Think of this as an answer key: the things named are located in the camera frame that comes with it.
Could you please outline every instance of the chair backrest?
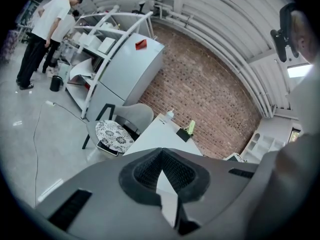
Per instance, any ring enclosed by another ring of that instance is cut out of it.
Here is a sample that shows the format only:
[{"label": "chair backrest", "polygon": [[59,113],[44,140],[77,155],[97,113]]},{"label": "chair backrest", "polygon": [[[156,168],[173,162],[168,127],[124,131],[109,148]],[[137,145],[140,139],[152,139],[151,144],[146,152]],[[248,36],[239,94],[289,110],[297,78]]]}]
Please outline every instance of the chair backrest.
[{"label": "chair backrest", "polygon": [[143,133],[154,119],[154,112],[151,107],[142,103],[130,106],[115,106],[113,115],[129,121],[140,133]]}]

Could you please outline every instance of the white t-shirt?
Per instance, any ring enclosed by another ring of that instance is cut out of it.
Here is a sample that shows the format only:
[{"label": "white t-shirt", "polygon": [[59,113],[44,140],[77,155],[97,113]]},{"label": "white t-shirt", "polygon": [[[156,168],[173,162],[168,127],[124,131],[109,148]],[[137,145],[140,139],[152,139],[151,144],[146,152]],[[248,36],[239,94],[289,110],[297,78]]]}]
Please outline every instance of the white t-shirt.
[{"label": "white t-shirt", "polygon": [[56,18],[64,20],[70,11],[69,0],[51,0],[43,6],[44,12],[38,19],[32,33],[47,40],[49,31]]},{"label": "white t-shirt", "polygon": [[60,20],[58,27],[53,32],[51,39],[61,43],[64,36],[75,26],[75,18],[68,14],[64,20]]}]

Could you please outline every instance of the refrigerator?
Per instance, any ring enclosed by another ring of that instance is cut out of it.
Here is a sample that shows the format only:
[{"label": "refrigerator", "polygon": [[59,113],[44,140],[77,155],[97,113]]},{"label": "refrigerator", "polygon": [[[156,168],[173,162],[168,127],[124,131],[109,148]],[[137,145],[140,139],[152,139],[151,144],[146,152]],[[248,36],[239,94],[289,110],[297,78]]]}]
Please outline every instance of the refrigerator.
[{"label": "refrigerator", "polygon": [[[146,39],[146,48],[136,50],[136,43]],[[163,66],[164,45],[144,35],[133,33],[112,58],[101,75],[89,103],[86,118],[96,120],[106,103],[116,106],[136,104]],[[102,119],[109,118],[106,111]]]}]

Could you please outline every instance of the chair armrest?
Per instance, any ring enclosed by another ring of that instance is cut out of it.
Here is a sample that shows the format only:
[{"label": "chair armrest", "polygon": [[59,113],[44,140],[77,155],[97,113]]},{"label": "chair armrest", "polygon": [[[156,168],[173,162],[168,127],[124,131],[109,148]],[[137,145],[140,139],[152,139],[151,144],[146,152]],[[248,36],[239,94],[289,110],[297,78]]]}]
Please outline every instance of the chair armrest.
[{"label": "chair armrest", "polygon": [[115,111],[115,107],[116,107],[116,105],[106,103],[104,105],[104,107],[101,109],[100,113],[98,114],[98,116],[96,118],[96,121],[99,121],[101,119],[101,117],[106,112],[107,108],[111,108],[110,114],[109,114],[109,120],[112,120],[112,117],[113,117],[114,111]]}]

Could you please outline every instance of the black shoe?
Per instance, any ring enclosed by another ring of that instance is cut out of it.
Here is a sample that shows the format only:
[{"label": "black shoe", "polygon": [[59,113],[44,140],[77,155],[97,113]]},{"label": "black shoe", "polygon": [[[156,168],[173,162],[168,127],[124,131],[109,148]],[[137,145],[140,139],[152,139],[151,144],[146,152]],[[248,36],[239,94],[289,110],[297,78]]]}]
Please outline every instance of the black shoe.
[{"label": "black shoe", "polygon": [[20,90],[29,90],[29,89],[32,89],[33,87],[34,87],[34,85],[32,83],[30,83],[27,87],[20,86]]}]

